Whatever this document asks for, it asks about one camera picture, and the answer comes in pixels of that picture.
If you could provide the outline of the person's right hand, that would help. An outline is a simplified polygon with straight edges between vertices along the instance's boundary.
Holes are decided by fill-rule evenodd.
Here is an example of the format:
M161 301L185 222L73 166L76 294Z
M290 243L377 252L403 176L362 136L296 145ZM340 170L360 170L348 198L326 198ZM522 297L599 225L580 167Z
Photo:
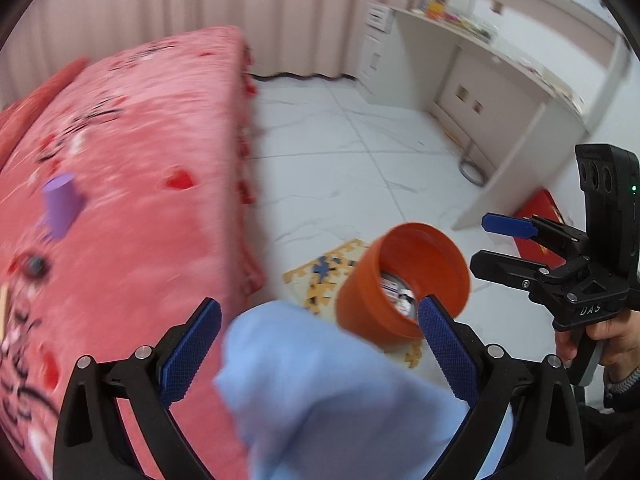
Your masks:
M604 341L600 363L614 384L623 382L639 367L639 312L625 310L616 318L590 325L587 335Z

